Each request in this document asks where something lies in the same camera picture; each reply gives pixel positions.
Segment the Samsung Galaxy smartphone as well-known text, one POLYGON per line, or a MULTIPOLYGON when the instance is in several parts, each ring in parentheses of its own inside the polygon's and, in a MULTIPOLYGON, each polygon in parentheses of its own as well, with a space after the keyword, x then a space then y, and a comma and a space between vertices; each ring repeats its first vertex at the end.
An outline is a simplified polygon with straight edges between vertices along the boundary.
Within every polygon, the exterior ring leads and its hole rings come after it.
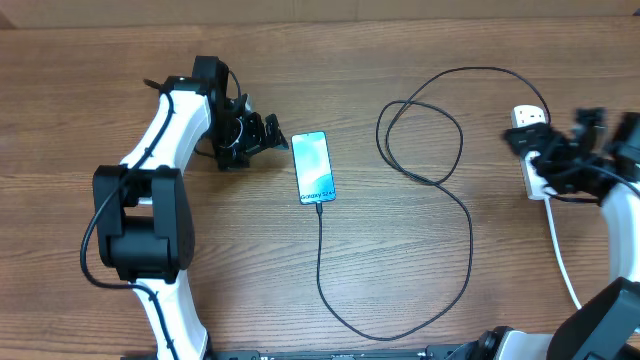
POLYGON ((300 203, 308 205, 335 200, 336 189, 326 133, 318 131, 294 135, 292 152, 300 203))

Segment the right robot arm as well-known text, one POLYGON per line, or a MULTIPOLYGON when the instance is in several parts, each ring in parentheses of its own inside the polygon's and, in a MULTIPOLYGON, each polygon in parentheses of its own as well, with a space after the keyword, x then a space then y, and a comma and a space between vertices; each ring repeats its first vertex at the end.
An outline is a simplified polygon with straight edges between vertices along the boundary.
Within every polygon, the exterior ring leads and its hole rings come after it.
POLYGON ((552 334, 497 327, 452 359, 636 359, 639 330, 639 115, 606 135, 602 108, 579 109, 569 137, 533 105, 512 110, 503 138, 519 156, 530 199, 594 203, 608 230, 609 283, 552 334))

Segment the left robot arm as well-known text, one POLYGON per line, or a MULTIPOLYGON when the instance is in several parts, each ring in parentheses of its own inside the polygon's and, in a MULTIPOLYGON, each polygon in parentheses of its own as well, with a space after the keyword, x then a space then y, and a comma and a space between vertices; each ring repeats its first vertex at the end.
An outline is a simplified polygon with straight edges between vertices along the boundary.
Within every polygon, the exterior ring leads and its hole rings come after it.
POLYGON ((195 229, 184 172, 198 143, 210 141, 221 171, 246 168, 266 149, 289 147, 275 115, 261 117, 243 92, 228 96, 235 78, 218 57, 198 56, 189 76, 147 80, 158 92, 153 120, 119 164, 101 165, 93 176, 95 213, 81 243, 81 270, 94 286, 108 286, 88 269, 89 241, 97 237, 102 263, 119 277, 111 289, 130 289, 142 303, 156 359, 215 356, 187 272, 195 229))

